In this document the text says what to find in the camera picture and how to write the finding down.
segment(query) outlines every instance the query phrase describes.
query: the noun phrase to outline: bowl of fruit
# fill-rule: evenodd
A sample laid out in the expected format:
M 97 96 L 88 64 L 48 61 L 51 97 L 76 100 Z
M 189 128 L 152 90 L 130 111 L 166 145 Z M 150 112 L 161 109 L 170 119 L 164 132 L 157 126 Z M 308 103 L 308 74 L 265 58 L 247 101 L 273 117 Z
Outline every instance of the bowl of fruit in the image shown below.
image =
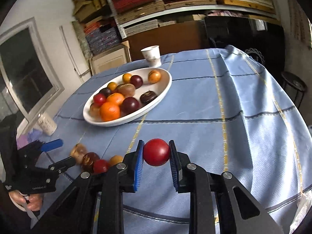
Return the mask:
M 162 68 L 140 68 L 117 76 L 87 100 L 83 117 L 96 126 L 125 124 L 158 105 L 171 83 L 171 74 Z

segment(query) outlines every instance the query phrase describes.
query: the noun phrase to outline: window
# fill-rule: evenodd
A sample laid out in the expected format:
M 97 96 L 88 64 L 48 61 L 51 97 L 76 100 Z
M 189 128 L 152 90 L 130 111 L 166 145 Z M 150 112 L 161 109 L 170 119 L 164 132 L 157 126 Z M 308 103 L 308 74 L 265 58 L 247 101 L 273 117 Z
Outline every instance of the window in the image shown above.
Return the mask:
M 0 119 L 17 113 L 19 130 L 32 127 L 64 90 L 31 18 L 0 35 Z

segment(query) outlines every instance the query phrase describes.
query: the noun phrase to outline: human hand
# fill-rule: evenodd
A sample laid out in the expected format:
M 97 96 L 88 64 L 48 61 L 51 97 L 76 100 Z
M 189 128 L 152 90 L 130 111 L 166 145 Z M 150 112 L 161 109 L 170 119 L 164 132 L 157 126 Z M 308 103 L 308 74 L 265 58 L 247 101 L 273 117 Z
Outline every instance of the human hand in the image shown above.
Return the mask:
M 26 203 L 25 198 L 21 193 L 17 190 L 9 192 L 11 199 L 17 204 Z M 29 195 L 29 203 L 27 204 L 27 208 L 31 211 L 39 211 L 43 204 L 43 196 L 42 194 L 31 194 Z

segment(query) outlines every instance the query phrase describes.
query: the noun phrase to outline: white bowl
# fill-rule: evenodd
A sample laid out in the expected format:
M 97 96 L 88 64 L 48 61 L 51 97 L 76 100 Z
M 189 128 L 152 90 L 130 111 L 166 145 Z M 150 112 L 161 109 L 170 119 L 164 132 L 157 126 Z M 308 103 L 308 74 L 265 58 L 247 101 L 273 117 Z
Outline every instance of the white bowl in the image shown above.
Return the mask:
M 154 83 L 154 84 L 151 84 L 148 81 L 148 74 L 152 70 L 158 70 L 161 73 L 160 81 L 157 83 Z M 170 89 L 171 83 L 172 83 L 171 74 L 162 68 L 156 68 L 156 69 L 155 68 L 140 68 L 140 69 L 130 71 L 128 73 L 130 73 L 132 75 L 139 75 L 143 79 L 143 85 L 140 88 L 135 90 L 135 95 L 134 95 L 134 97 L 139 102 L 140 102 L 140 96 L 149 90 L 155 92 L 158 97 L 155 98 L 151 103 L 140 108 L 139 110 L 137 110 L 137 111 L 135 111 L 129 115 L 126 115 L 124 117 L 120 117 L 119 119 L 116 119 L 116 120 L 103 122 L 103 121 L 101 121 L 100 117 L 94 118 L 94 117 L 90 116 L 89 109 L 90 109 L 90 105 L 93 103 L 93 96 L 95 94 L 99 93 L 100 89 L 107 87 L 107 85 L 110 82 L 115 82 L 116 84 L 123 83 L 123 81 L 122 81 L 123 75 L 117 76 L 113 80 L 110 80 L 109 82 L 105 83 L 103 86 L 98 88 L 92 94 L 92 96 L 87 100 L 87 102 L 85 103 L 85 106 L 83 108 L 83 118 L 85 119 L 86 122 L 88 122 L 92 125 L 96 125 L 96 126 L 112 127 L 112 126 L 125 124 L 129 121 L 135 120 L 136 118 L 143 116 L 148 111 L 152 110 L 156 105 L 158 105 L 158 103 L 166 96 L 168 90 Z

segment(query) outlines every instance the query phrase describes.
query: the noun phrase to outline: brown wooden panel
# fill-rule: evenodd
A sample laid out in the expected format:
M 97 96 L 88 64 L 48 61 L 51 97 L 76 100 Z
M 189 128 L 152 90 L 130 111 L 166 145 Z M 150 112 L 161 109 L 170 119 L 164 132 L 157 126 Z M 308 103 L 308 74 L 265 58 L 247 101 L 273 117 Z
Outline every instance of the brown wooden panel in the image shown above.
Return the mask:
M 141 49 L 159 45 L 160 54 L 202 49 L 205 35 L 201 21 L 189 21 L 140 32 L 124 40 L 130 43 L 131 59 L 143 59 Z

